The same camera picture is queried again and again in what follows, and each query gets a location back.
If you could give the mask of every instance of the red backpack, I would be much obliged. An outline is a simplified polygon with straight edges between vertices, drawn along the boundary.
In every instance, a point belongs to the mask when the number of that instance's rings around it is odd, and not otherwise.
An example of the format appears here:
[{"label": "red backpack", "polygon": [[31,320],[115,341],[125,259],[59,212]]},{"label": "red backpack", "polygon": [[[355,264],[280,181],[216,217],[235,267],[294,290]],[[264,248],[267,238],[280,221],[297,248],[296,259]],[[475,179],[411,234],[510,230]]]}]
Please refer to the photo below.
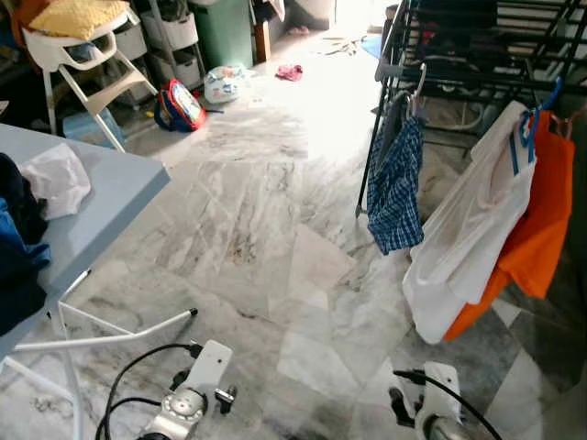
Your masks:
[{"label": "red backpack", "polygon": [[181,82],[172,79],[159,92],[155,121],[169,131],[195,131],[204,124],[205,110]]}]

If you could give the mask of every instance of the white cloth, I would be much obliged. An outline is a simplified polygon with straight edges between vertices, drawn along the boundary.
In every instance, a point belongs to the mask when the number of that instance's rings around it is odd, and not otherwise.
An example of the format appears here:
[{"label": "white cloth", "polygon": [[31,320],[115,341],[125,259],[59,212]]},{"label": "white cloth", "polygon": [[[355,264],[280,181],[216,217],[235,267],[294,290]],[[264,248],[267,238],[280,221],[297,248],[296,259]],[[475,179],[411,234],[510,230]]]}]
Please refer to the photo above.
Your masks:
[{"label": "white cloth", "polygon": [[82,162],[65,144],[48,149],[18,166],[37,199],[47,199],[45,218],[77,214],[92,185]]},{"label": "white cloth", "polygon": [[528,163],[517,135],[524,110],[510,103],[480,139],[471,165],[424,225],[424,241],[412,249],[404,295],[416,330],[429,344],[442,340],[466,303],[479,302],[507,236],[527,208],[536,160]]}]

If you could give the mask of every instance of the plastic bag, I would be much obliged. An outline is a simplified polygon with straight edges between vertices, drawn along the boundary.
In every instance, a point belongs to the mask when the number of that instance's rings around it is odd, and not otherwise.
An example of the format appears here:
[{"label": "plastic bag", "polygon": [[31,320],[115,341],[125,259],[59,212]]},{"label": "plastic bag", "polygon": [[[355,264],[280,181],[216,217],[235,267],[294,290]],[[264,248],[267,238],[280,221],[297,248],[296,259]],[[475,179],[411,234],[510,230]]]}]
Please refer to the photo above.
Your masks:
[{"label": "plastic bag", "polygon": [[65,144],[48,149],[19,165],[37,199],[47,199],[45,218],[77,214],[92,185],[82,162]]},{"label": "plastic bag", "polygon": [[204,97],[210,104],[227,103],[240,96],[249,72],[241,66],[218,66],[204,77]]}]

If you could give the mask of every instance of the hanging laundry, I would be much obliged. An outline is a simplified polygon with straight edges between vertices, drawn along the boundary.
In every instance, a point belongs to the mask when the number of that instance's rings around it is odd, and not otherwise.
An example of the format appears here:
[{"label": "hanging laundry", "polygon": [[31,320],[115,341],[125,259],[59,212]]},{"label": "hanging laundry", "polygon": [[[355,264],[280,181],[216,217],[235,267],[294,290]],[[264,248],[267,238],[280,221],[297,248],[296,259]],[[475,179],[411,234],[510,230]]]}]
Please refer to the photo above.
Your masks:
[{"label": "hanging laundry", "polygon": [[519,137],[525,110],[516,102],[505,108],[424,225],[424,241],[412,249],[404,295],[416,330],[430,344],[442,339],[466,303],[481,300],[504,241],[527,208],[536,161]]},{"label": "hanging laundry", "polygon": [[398,95],[386,107],[371,151],[368,228],[384,255],[415,246],[424,238],[415,200],[418,172],[422,168],[424,123],[412,116],[397,132],[404,102],[405,96]]},{"label": "hanging laundry", "polygon": [[535,149],[537,165],[526,214],[505,241],[482,300],[467,304],[445,334],[459,336],[484,314],[502,289],[514,281],[528,296],[544,298],[567,234],[572,208],[571,140],[550,133],[550,112],[541,112]]}]

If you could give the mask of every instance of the folded clothes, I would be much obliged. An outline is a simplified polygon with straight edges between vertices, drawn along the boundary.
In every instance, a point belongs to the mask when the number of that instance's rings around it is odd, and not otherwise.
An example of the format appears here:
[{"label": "folded clothes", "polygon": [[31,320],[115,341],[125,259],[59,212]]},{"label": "folded clothes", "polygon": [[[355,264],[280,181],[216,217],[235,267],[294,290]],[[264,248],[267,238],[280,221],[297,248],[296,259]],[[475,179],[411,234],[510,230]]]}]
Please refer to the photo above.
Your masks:
[{"label": "folded clothes", "polygon": [[278,78],[282,78],[284,80],[289,81],[300,81],[302,79],[302,74],[304,71],[302,70],[302,66],[299,64],[296,65],[283,65],[279,66],[277,73],[275,76]]}]

